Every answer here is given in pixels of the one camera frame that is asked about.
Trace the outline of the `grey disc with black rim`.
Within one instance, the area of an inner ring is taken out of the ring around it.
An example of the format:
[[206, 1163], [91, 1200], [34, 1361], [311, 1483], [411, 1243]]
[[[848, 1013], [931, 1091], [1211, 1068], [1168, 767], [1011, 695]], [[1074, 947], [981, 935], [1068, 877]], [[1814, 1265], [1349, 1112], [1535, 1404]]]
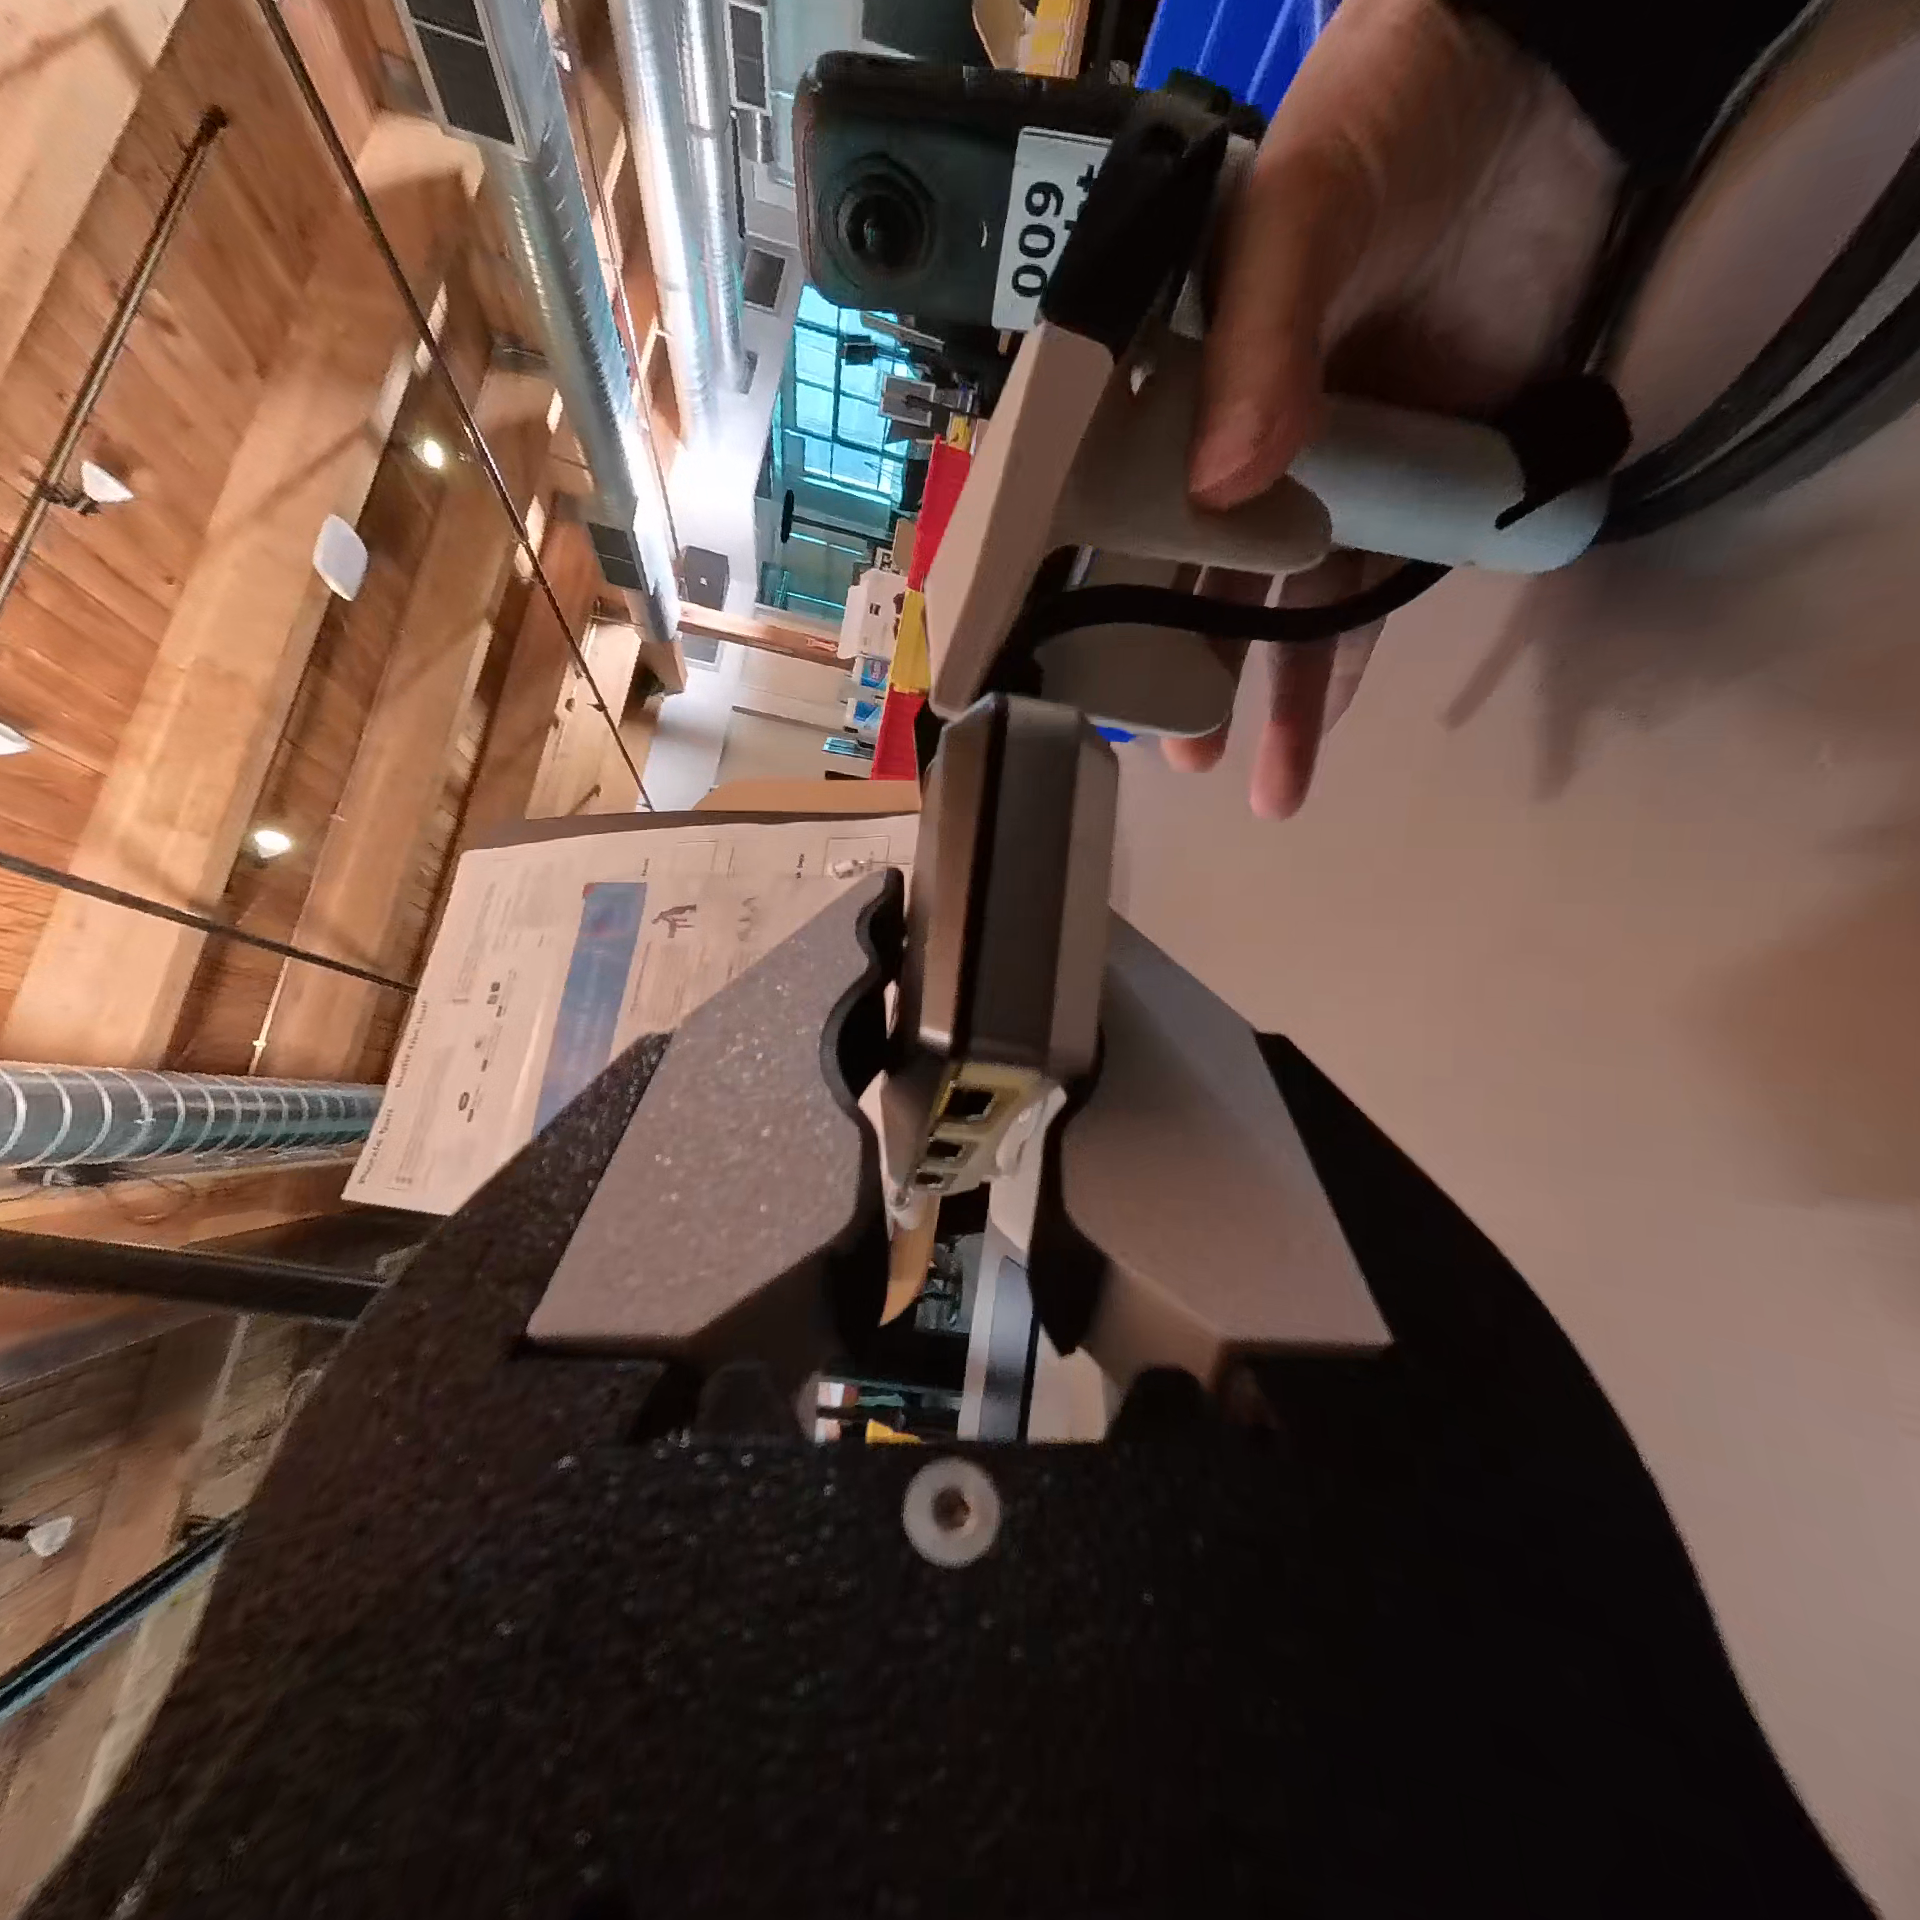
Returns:
[[[1918, 7], [1818, 4], [1744, 108], [1619, 309], [1600, 365], [1634, 423], [1631, 453], [1672, 439], [1787, 323], [1915, 144]], [[1915, 545], [1915, 382], [1712, 507], [1623, 551], [1765, 559], [1859, 537]]]

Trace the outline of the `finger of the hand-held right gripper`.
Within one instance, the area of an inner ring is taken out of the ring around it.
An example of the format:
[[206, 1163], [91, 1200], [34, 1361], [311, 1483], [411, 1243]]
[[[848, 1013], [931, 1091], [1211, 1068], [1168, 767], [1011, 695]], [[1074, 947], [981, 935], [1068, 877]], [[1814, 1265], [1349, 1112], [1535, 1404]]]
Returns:
[[1054, 548], [1122, 543], [1158, 461], [1160, 432], [1116, 355], [1055, 323], [1030, 327], [925, 576], [935, 712], [988, 691]]
[[1208, 735], [1235, 709], [1239, 669], [1204, 636], [1080, 629], [1036, 653], [1040, 697], [1127, 735]]

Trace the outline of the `wood framed poster board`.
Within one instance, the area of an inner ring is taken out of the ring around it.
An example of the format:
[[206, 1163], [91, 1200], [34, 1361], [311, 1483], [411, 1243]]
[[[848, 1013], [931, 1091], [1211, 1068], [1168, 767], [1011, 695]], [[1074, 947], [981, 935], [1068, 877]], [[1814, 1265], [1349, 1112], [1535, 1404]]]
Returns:
[[613, 1059], [879, 869], [909, 871], [919, 805], [527, 823], [466, 853], [342, 1200], [447, 1216]]

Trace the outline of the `person's right hand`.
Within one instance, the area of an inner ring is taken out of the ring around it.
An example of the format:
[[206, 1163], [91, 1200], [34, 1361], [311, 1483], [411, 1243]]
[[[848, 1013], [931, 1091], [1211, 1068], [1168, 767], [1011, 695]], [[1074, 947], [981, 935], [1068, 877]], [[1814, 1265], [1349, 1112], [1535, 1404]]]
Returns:
[[1499, 408], [1566, 340], [1623, 173], [1492, 23], [1340, 7], [1211, 253], [1190, 499], [1229, 512], [1272, 489], [1328, 393]]

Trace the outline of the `large blue plastic bin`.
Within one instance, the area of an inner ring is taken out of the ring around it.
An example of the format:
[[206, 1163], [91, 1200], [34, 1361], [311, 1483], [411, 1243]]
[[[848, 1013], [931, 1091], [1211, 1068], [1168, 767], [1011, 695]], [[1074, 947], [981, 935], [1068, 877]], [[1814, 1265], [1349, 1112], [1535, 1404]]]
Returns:
[[1188, 72], [1271, 117], [1335, 12], [1336, 1], [1160, 1], [1136, 85]]

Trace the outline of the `small red bin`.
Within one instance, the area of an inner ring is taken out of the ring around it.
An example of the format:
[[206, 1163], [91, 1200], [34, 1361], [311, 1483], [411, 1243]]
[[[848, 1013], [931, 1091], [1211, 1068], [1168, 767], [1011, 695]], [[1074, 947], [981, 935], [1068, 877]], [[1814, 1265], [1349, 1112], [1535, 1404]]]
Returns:
[[928, 473], [916, 515], [915, 552], [907, 567], [907, 587], [924, 592], [931, 564], [935, 561], [958, 499], [970, 480], [971, 446], [938, 440], [928, 454]]

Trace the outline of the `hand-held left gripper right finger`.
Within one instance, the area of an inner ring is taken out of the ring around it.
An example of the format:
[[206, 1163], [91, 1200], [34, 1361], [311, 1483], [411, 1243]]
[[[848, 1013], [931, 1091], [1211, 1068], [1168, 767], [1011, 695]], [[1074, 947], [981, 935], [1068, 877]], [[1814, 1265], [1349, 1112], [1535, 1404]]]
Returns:
[[1119, 917], [1030, 1237], [1047, 1339], [1104, 1376], [1390, 1347], [1252, 1027]]

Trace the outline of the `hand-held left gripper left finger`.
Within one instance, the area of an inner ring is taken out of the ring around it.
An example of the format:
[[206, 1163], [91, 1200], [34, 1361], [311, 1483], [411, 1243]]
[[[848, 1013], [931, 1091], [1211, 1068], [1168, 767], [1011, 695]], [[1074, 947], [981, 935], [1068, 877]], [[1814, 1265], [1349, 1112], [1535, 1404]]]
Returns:
[[525, 1334], [557, 1353], [852, 1353], [888, 1216], [859, 1102], [891, 1059], [904, 877], [877, 869], [709, 997], [659, 1069]]

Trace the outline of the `silver ceiling duct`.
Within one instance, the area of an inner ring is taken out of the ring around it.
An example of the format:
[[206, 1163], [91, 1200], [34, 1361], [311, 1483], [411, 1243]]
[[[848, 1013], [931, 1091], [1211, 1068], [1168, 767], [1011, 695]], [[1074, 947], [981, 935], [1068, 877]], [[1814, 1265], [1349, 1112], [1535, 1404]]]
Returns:
[[382, 1085], [3, 1064], [3, 1167], [91, 1167], [363, 1143]]
[[582, 517], [611, 587], [654, 639], [678, 636], [666, 491], [591, 232], [560, 61], [540, 1], [397, 1], [434, 118], [485, 156], [591, 493]]

